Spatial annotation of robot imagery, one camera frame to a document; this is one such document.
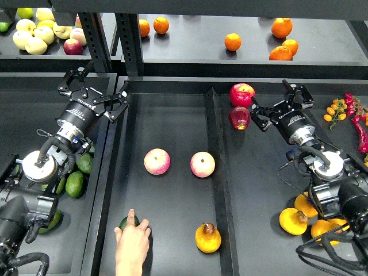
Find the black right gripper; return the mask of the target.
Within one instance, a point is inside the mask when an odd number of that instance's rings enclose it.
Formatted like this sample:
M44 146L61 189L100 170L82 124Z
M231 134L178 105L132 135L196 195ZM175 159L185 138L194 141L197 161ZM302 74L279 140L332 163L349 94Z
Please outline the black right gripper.
M310 144L315 139L315 126L301 109L312 108L313 97L304 85L297 86L286 79L282 84L286 89L287 108L282 105L260 106L255 97L251 97L251 119L262 132L275 125L288 144Z

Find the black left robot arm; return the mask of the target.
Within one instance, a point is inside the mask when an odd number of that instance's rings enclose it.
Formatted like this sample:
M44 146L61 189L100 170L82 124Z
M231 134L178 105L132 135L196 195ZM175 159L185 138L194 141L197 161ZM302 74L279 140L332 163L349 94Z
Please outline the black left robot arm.
M20 256L21 244L33 243L56 218L56 191L92 147L88 135L98 120L107 117L115 122L128 107L128 82L111 95L86 86L92 67L89 62L84 68L69 69L58 85L59 94L68 98L55 118L59 130L51 134L40 129L38 134L47 140L39 150L1 161L1 275L14 275L32 262L40 264L37 275L46 275L49 256L43 252Z

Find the bare human hand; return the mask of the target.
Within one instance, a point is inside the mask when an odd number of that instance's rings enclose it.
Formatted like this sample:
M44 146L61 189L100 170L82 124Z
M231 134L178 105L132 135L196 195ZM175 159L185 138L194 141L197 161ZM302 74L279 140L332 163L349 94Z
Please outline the bare human hand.
M135 211L130 209L124 230L115 227L116 275L143 275L143 264L150 247L151 229L148 225L149 221L143 219L138 226L135 226Z

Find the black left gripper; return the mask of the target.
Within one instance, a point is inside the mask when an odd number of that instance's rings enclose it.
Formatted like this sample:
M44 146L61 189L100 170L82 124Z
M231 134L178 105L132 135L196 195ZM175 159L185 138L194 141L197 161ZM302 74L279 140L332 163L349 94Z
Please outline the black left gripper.
M56 118L60 126L57 135L60 137L86 137L100 117L105 116L110 122L115 122L128 107L126 91L104 96L92 87L87 89L85 77L92 69L93 61L85 67L69 69L58 85L59 94L69 97L68 104ZM78 81L80 90L70 90L73 81Z

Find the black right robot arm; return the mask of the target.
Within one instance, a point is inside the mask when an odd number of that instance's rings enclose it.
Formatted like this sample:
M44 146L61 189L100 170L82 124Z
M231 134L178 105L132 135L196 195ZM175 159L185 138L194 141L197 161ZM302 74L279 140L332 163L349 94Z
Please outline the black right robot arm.
M306 110L313 98L304 85L282 81L284 99L272 107L251 97L250 116L265 132L275 126L289 145L286 156L300 175L309 178L305 199L321 219L344 219L296 248L306 264L332 275L367 274L367 167L352 154L322 140Z

